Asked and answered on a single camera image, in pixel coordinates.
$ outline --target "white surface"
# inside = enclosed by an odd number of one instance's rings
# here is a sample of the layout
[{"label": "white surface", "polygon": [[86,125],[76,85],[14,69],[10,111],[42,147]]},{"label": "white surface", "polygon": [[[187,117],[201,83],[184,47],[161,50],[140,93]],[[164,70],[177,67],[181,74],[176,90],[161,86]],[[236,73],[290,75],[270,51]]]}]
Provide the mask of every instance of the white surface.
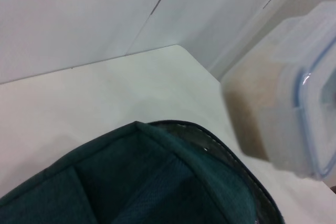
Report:
[{"label": "white surface", "polygon": [[219,78],[284,1],[161,0],[128,54],[179,44]]},{"label": "white surface", "polygon": [[322,182],[280,172],[238,149],[219,82],[172,46],[0,86],[0,196],[73,148],[140,120],[187,120],[217,135],[256,175],[286,223],[336,222]]},{"label": "white surface", "polygon": [[0,0],[0,83],[124,55],[158,0]]}]

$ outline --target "white wall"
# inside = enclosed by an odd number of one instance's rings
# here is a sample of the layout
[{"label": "white wall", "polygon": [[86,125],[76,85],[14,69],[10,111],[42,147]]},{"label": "white wall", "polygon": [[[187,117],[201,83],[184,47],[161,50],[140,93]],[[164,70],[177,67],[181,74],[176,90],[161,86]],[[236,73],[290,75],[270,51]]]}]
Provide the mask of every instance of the white wall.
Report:
[{"label": "white wall", "polygon": [[218,77],[284,0],[0,0],[0,83],[179,44]]},{"label": "white wall", "polygon": [[285,0],[162,0],[128,54],[179,44],[220,78]]},{"label": "white wall", "polygon": [[0,0],[0,83],[125,55],[158,0]]}]

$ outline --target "dark green bag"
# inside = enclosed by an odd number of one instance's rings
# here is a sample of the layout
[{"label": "dark green bag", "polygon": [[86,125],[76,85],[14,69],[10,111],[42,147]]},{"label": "dark green bag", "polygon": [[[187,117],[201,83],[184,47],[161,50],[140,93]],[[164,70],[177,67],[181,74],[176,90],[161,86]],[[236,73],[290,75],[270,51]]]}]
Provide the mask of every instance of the dark green bag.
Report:
[{"label": "dark green bag", "polygon": [[1,224],[283,223],[238,158],[199,125],[134,122],[0,199]]}]

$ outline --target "white table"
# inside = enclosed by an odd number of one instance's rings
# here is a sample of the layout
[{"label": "white table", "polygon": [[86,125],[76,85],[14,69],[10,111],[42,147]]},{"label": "white table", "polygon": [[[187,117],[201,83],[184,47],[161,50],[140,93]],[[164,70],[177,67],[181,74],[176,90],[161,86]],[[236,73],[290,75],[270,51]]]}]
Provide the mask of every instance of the white table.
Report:
[{"label": "white table", "polygon": [[0,86],[0,196],[73,148],[135,120],[177,119],[218,136],[263,183],[286,223],[336,223],[336,195],[244,156],[221,85],[170,46]]}]

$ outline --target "clear plastic container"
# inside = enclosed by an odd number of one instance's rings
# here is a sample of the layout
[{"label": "clear plastic container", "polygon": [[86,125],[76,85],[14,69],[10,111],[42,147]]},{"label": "clear plastic container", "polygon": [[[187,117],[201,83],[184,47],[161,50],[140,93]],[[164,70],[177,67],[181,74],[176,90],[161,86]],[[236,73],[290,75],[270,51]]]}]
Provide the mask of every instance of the clear plastic container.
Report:
[{"label": "clear plastic container", "polygon": [[336,2],[283,21],[224,78],[242,150],[317,179],[336,161]]}]

